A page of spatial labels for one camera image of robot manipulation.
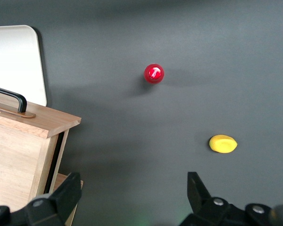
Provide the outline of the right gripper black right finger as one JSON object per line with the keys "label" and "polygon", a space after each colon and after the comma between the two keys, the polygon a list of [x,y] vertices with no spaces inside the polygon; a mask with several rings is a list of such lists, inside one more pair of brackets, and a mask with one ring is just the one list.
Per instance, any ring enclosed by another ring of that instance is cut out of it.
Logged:
{"label": "right gripper black right finger", "polygon": [[197,172],[187,174],[187,197],[192,209],[181,226],[270,226],[270,207],[251,203],[239,209],[208,192]]}

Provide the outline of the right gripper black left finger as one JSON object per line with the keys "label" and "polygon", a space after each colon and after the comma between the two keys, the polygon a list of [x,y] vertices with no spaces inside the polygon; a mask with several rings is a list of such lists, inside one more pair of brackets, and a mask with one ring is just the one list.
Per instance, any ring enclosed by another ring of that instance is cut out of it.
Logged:
{"label": "right gripper black left finger", "polygon": [[48,197],[38,196],[20,210],[0,206],[0,226],[64,226],[82,197],[81,177],[70,173]]}

